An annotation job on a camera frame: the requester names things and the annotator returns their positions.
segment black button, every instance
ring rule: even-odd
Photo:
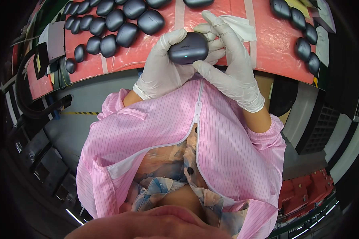
[[[191,167],[188,167],[187,168],[187,173],[190,174],[190,175],[194,174],[194,169],[191,168]]]

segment zipper pull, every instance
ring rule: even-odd
[[[195,123],[199,122],[199,117],[201,115],[201,108],[202,108],[202,102],[197,101],[196,109],[194,110],[194,117],[193,117],[193,122],[195,122]]]

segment forearm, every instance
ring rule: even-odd
[[[255,133],[264,133],[271,126],[271,117],[265,107],[255,113],[242,109],[247,127]]]
[[[131,90],[122,101],[124,103],[124,106],[127,107],[131,104],[137,103],[143,101],[138,94],[136,94],[133,90]]]

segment dark gray earbud case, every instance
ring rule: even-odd
[[[169,59],[176,64],[192,64],[196,60],[205,60],[209,54],[209,45],[206,37],[199,32],[188,32],[185,39],[172,45],[169,50]]]
[[[285,0],[270,0],[270,7],[273,14],[279,18],[291,17],[290,7]]]
[[[165,19],[156,10],[149,9],[137,20],[137,25],[146,35],[154,35],[165,26]]]
[[[101,39],[100,50],[103,57],[112,57],[116,54],[119,47],[115,38],[115,35],[110,34]]]
[[[106,16],[105,24],[109,31],[117,31],[126,22],[126,17],[121,9],[115,9]]]
[[[204,8],[214,3],[214,0],[183,0],[189,8]]]
[[[122,47],[128,48],[137,39],[139,28],[133,23],[125,23],[118,30],[116,42]]]
[[[83,18],[81,19],[81,22],[80,22],[81,31],[89,31],[90,24],[92,23],[94,18],[95,17],[90,14],[83,16]]]
[[[90,24],[89,31],[95,36],[101,36],[105,31],[105,18],[97,17]]]
[[[69,74],[73,74],[76,71],[76,62],[73,58],[68,58],[65,62],[65,69]]]
[[[81,17],[76,18],[73,23],[72,23],[72,27],[70,29],[70,31],[72,32],[72,34],[76,35],[78,33],[80,33],[80,22],[81,22]]]
[[[125,16],[130,20],[136,20],[148,10],[148,5],[144,0],[128,0],[122,7]]]
[[[84,15],[85,13],[88,12],[89,8],[90,8],[89,0],[84,0],[78,6],[77,14]]]
[[[96,14],[100,17],[105,17],[115,6],[114,0],[102,0],[97,6]]]
[[[65,21],[65,29],[66,30],[71,30],[72,29],[72,24],[75,21],[75,17],[74,16],[69,16],[67,18],[67,20]]]
[[[296,29],[305,30],[306,29],[306,19],[301,11],[296,8],[290,8],[290,22],[291,25]]]
[[[86,43],[86,52],[92,55],[97,55],[100,53],[100,42],[101,37],[92,36],[88,39]]]
[[[304,62],[310,59],[311,46],[303,37],[297,39],[297,43],[294,48],[295,54]]]
[[[307,62],[307,68],[309,69],[311,74],[316,74],[321,66],[321,61],[318,56],[311,52],[310,59]]]
[[[85,45],[80,44],[75,48],[75,60],[77,63],[83,62],[86,57]]]
[[[303,37],[306,38],[311,45],[316,45],[318,41],[318,33],[310,23],[306,23],[306,29],[303,31]]]
[[[89,4],[91,7],[97,6],[100,2],[101,0],[89,0]]]
[[[72,16],[77,15],[77,9],[78,9],[79,5],[80,5],[80,3],[78,3],[78,2],[72,3],[72,5],[69,8],[69,14],[71,14]]]
[[[73,4],[73,1],[67,2],[67,4],[64,7],[64,10],[63,10],[62,14],[64,14],[65,16],[68,15],[70,7],[72,6],[72,4]]]
[[[162,7],[165,7],[169,3],[171,3],[172,0],[146,0],[146,3],[154,9],[159,9]]]
[[[117,5],[124,5],[128,0],[114,0]]]

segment gloved hand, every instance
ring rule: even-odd
[[[164,34],[153,46],[146,59],[144,72],[133,86],[133,91],[143,100],[155,99],[181,87],[196,70],[192,65],[177,65],[169,60],[167,51],[171,45],[179,43],[187,35],[185,29]],[[214,65],[225,55],[223,45],[212,45],[205,59]]]
[[[218,90],[235,100],[244,110],[251,113],[260,111],[264,106],[264,98],[254,79],[250,56],[246,48],[234,30],[222,19],[207,10],[202,11],[202,17],[208,23],[199,24],[194,27],[194,31],[207,35],[212,42],[210,44],[220,45],[222,41],[226,45],[228,67],[223,73],[208,62],[199,60],[193,63],[194,68]]]

